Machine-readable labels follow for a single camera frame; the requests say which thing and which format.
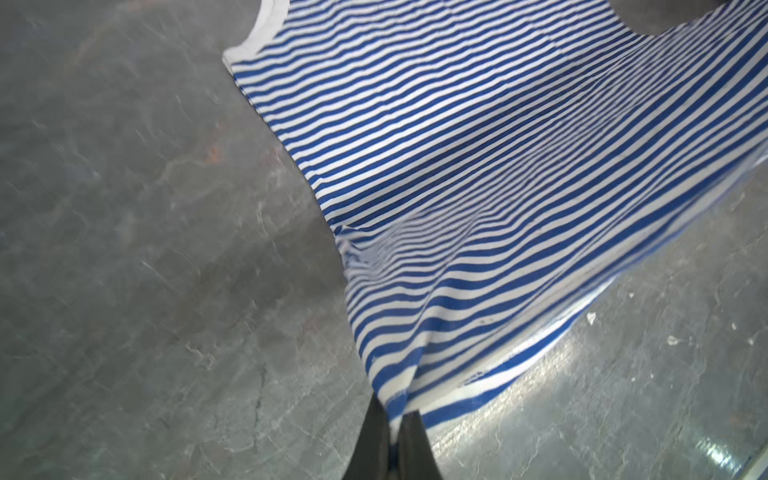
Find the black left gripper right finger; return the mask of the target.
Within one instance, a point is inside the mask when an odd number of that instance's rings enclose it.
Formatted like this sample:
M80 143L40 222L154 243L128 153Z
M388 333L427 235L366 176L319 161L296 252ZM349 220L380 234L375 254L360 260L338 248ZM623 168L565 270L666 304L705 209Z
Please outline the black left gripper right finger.
M442 480L422 417L418 411L403 416L398 433L397 478Z

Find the blue white striped tank top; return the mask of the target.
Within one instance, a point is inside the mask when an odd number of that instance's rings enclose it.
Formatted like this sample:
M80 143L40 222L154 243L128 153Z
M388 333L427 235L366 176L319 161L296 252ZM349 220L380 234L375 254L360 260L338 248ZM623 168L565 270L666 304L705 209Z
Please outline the blue white striped tank top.
M767 154L767 5L265 1L223 61L330 227L392 431L470 413Z

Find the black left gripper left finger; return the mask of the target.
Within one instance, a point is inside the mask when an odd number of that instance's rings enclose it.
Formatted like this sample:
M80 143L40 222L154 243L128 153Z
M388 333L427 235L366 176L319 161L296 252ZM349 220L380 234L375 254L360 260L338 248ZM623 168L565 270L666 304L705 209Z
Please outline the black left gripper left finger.
M369 402L362 427L342 477L343 480L383 480L389 472L389 422L375 394Z

